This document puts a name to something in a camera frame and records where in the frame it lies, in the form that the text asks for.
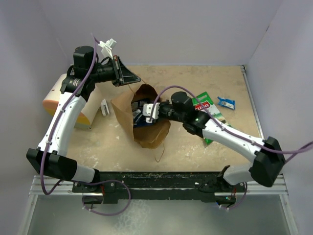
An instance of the black cable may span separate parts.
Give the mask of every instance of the black cable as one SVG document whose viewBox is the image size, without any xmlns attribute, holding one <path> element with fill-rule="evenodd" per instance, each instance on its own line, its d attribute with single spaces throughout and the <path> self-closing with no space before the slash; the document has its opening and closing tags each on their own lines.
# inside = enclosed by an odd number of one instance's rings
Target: black cable
<svg viewBox="0 0 313 235">
<path fill-rule="evenodd" d="M 70 72 L 72 72 L 74 65 L 71 65 L 67 70 L 67 76 L 70 76 Z"/>
<path fill-rule="evenodd" d="M 101 62 L 100 62 L 100 64 L 102 64 L 105 60 L 107 60 L 107 59 L 110 59 L 110 57 L 106 57 L 106 58 L 104 58 L 103 60 L 101 60 Z"/>
<path fill-rule="evenodd" d="M 208 191 L 202 190 L 202 188 L 203 188 L 204 186 L 206 186 L 206 185 L 207 185 L 207 182 L 206 182 L 206 183 L 203 183 L 202 185 L 199 186 L 198 190 L 199 190 L 200 192 L 210 193 L 210 192 L 208 192 Z"/>
</svg>

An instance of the white backdrop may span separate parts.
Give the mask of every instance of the white backdrop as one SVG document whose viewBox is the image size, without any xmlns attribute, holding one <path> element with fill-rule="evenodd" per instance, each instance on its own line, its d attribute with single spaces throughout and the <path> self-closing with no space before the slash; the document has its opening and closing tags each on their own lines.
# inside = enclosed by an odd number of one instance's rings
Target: white backdrop
<svg viewBox="0 0 313 235">
<path fill-rule="evenodd" d="M 284 1 L 247 66 L 247 77 L 265 135 L 276 137 L 285 150 L 313 140 L 313 1 Z M 312 168 L 310 151 L 283 170 L 303 235 L 312 234 Z"/>
<path fill-rule="evenodd" d="M 42 100 L 67 61 L 35 0 L 0 1 L 0 55 L 0 234 L 16 235 L 36 173 L 26 152 L 51 122 Z"/>
<path fill-rule="evenodd" d="M 69 60 L 113 37 L 127 64 L 241 65 L 282 0 L 39 0 Z"/>
</svg>

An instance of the beige work surface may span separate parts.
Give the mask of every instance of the beige work surface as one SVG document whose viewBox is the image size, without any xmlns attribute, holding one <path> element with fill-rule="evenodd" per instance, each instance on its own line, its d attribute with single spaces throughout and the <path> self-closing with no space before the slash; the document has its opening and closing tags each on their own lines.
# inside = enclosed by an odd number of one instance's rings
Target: beige work surface
<svg viewBox="0 0 313 235">
<path fill-rule="evenodd" d="M 179 85 L 195 95 L 207 91 L 216 104 L 217 96 L 234 99 L 235 110 L 217 105 L 218 109 L 234 128 L 259 136 L 239 66 L 129 66 L 129 69 L 159 91 Z M 243 156 L 217 142 L 207 146 L 200 137 L 187 133 L 181 123 L 173 121 L 164 141 L 164 155 L 157 163 L 155 157 L 160 158 L 163 145 L 157 149 L 142 148 L 126 135 L 113 113 L 111 99 L 129 87 L 116 88 L 110 82 L 98 87 L 111 114 L 103 117 L 98 112 L 91 130 L 73 131 L 67 157 L 78 163 L 100 171 L 220 171 L 225 165 L 247 163 Z M 171 89 L 164 97 L 170 98 L 176 91 Z"/>
</svg>

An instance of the green package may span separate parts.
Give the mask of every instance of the green package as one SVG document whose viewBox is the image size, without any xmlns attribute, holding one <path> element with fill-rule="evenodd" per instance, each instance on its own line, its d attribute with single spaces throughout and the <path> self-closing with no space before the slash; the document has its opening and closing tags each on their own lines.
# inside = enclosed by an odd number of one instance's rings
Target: green package
<svg viewBox="0 0 313 235">
<path fill-rule="evenodd" d="M 213 115 L 213 117 L 215 117 L 220 122 L 226 124 L 227 126 L 231 126 L 223 117 L 218 108 L 215 106 L 213 100 L 211 99 L 207 92 L 203 92 L 202 94 L 198 95 L 197 98 L 205 106 L 205 108 Z M 196 99 L 192 98 L 192 103 L 196 109 L 205 112 L 205 110 L 202 109 L 201 105 L 196 101 Z M 209 145 L 210 143 L 213 142 L 213 140 L 205 139 L 205 142 Z"/>
</svg>

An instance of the purple cable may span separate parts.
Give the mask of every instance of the purple cable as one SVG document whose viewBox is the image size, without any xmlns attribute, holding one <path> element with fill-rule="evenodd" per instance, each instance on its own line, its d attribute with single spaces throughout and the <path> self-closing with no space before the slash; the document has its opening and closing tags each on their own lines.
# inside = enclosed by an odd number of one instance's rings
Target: purple cable
<svg viewBox="0 0 313 235">
<path fill-rule="evenodd" d="M 131 203 L 131 192 L 130 192 L 129 188 L 127 187 L 127 185 L 124 184 L 123 182 L 121 182 L 121 181 L 119 181 L 119 180 L 106 180 L 106 181 L 102 181 L 102 182 L 98 182 L 98 183 L 84 183 L 84 182 L 80 182 L 80 183 L 83 184 L 83 185 L 90 185 L 90 186 L 93 186 L 93 185 L 102 185 L 102 184 L 111 183 L 111 182 L 120 183 L 120 184 L 122 184 L 122 185 L 126 188 L 127 193 L 128 193 L 128 201 L 127 201 L 126 206 L 125 206 L 123 209 L 121 209 L 120 211 L 115 212 L 115 213 L 101 213 L 101 212 L 94 211 L 94 210 L 92 210 L 91 208 L 86 207 L 86 205 L 85 205 L 85 203 L 84 203 L 84 198 L 82 198 L 83 206 L 84 206 L 84 208 L 85 208 L 86 210 L 88 210 L 88 211 L 90 211 L 90 212 L 92 212 L 92 213 L 98 214 L 98 215 L 114 216 L 114 215 L 118 215 L 118 214 L 123 213 L 123 212 L 128 208 L 128 206 L 129 206 L 130 203 Z"/>
<path fill-rule="evenodd" d="M 79 86 L 76 88 L 76 90 L 72 93 L 72 95 L 68 98 L 68 100 L 64 103 L 63 107 L 62 107 L 62 110 L 65 110 L 65 108 L 67 107 L 67 105 L 70 103 L 70 101 L 72 100 L 72 98 L 76 95 L 76 93 L 81 89 L 81 87 L 84 85 L 84 83 L 86 82 L 86 80 L 88 79 L 89 75 L 91 74 L 91 71 L 92 71 L 92 68 L 94 66 L 94 63 L 96 61 L 96 54 L 97 54 L 97 44 L 96 44 L 96 38 L 93 36 L 93 34 L 91 34 L 92 37 L 94 38 L 94 42 L 93 42 L 93 58 L 92 58 L 92 62 L 91 62 L 91 66 L 86 74 L 86 76 L 84 77 L 83 81 L 79 84 Z M 52 140 L 52 137 L 53 137 L 53 134 L 54 134 L 54 131 L 58 125 L 58 122 L 62 116 L 63 112 L 60 111 L 59 114 L 57 115 L 53 125 L 52 125 L 52 128 L 51 128 L 51 131 L 50 131 L 50 134 L 48 136 L 48 141 L 50 142 Z M 41 188 L 44 192 L 45 195 L 50 195 L 54 189 L 57 187 L 57 185 L 59 184 L 60 181 L 58 181 L 54 186 L 53 188 L 47 192 L 47 190 L 45 189 L 45 182 L 44 182 L 44 169 L 45 169 L 45 158 L 46 158 L 46 155 L 47 155 L 47 152 L 48 152 L 48 149 L 49 149 L 49 145 L 50 143 L 47 143 L 46 146 L 45 146 L 45 150 L 44 150 L 44 153 L 43 153 L 43 157 L 42 157 L 42 160 L 41 160 L 41 165 L 40 165 L 40 183 L 41 183 Z"/>
<path fill-rule="evenodd" d="M 210 112 L 207 110 L 207 108 L 205 108 L 205 106 L 199 101 L 199 99 L 194 95 L 192 94 L 189 90 L 187 90 L 186 88 L 184 87 L 181 87 L 181 86 L 176 86 L 176 85 L 173 85 L 173 86 L 169 86 L 167 88 L 165 88 L 163 91 L 160 92 L 160 94 L 157 95 L 156 99 L 154 100 L 153 102 L 153 106 L 152 106 L 152 109 L 151 109 L 151 115 L 150 115 L 150 120 L 152 119 L 152 114 L 153 114 L 153 110 L 155 109 L 155 105 L 157 103 L 157 101 L 159 100 L 159 98 L 161 97 L 161 95 L 167 91 L 168 89 L 171 89 L 171 88 L 179 88 L 179 89 L 182 89 L 184 91 L 186 91 L 188 94 L 190 94 L 193 98 L 196 99 L 196 101 L 201 105 L 201 107 L 207 112 L 207 114 L 210 116 L 210 118 L 220 127 L 223 129 L 223 126 L 213 117 L 212 114 L 210 114 Z M 298 150 L 292 150 L 292 151 L 280 151 L 280 150 L 274 150 L 274 149 L 270 149 L 270 148 L 267 148 L 259 143 L 256 143 L 250 139 L 247 139 L 243 136 L 240 136 L 238 134 L 235 134 L 229 130 L 227 130 L 226 128 L 224 128 L 224 131 L 231 134 L 232 136 L 234 137 L 237 137 L 239 139 L 242 139 L 244 141 L 247 141 L 253 145 L 256 145 L 258 147 L 260 147 L 261 149 L 264 149 L 268 152 L 271 152 L 271 153 L 278 153 L 278 154 L 292 154 L 291 157 L 289 159 L 286 160 L 286 163 L 289 162 L 292 158 L 294 158 L 298 153 L 304 153 L 304 152 L 307 152 L 309 150 L 311 150 L 313 148 L 313 141 L 307 143 L 306 145 L 304 145 L 303 147 L 299 148 Z"/>
<path fill-rule="evenodd" d="M 93 36 L 93 38 L 96 41 L 96 43 L 100 44 L 100 41 L 98 39 L 96 39 L 94 36 Z"/>
</svg>

